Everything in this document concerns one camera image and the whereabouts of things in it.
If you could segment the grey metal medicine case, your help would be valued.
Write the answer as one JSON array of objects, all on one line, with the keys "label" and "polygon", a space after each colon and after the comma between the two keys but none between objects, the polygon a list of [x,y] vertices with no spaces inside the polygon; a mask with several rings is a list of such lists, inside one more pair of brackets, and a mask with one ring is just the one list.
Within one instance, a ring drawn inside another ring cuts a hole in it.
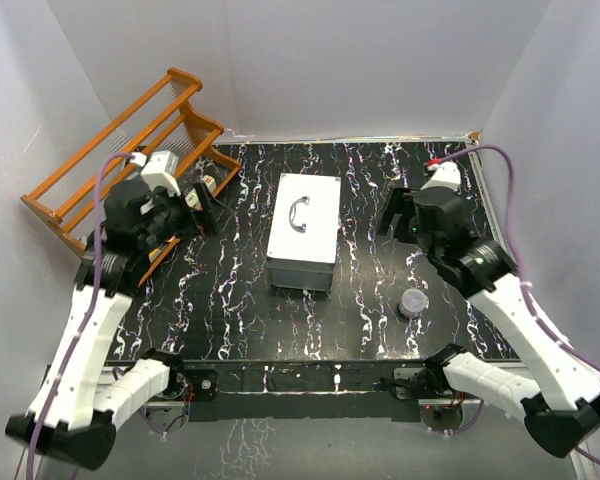
[{"label": "grey metal medicine case", "polygon": [[331,289],[340,204],[339,177],[280,175],[266,248],[273,286],[317,292]]}]

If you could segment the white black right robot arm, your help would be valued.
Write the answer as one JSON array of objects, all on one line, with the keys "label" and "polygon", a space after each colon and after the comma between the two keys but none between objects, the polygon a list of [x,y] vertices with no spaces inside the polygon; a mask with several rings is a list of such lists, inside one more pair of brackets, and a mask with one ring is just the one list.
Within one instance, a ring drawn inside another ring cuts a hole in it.
[{"label": "white black right robot arm", "polygon": [[521,421],[544,451],[564,458],[600,428],[600,372],[569,352],[568,341],[541,320],[514,260],[496,241],[471,233],[464,206],[464,198],[446,187],[397,187],[378,232],[394,225],[398,241],[419,246],[438,275],[497,328],[529,375],[449,344],[416,374],[385,384],[414,394],[478,397]]}]

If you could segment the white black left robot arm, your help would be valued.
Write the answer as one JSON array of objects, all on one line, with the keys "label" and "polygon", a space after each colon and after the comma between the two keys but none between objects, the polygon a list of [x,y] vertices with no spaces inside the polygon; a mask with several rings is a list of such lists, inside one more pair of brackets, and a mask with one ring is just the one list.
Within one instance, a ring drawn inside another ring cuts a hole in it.
[{"label": "white black left robot arm", "polygon": [[94,471],[109,457],[120,427],[152,397],[184,392],[182,357],[156,348],[110,386],[98,384],[119,324],[151,269],[151,252],[172,238],[217,232],[212,193],[202,181],[193,192],[197,208],[172,176],[135,177],[114,185],[100,203],[101,221],[76,273],[53,362],[30,406],[5,427],[29,452]]}]

